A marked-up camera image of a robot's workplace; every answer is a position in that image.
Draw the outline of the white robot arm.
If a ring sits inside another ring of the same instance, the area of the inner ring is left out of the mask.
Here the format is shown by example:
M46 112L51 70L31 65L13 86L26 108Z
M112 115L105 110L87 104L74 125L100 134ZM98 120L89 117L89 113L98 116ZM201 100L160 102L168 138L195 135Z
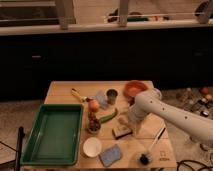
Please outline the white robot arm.
M172 123L201 144L213 146L213 120L164 103L161 91L156 88L138 93L127 116L133 123L140 123L150 113Z

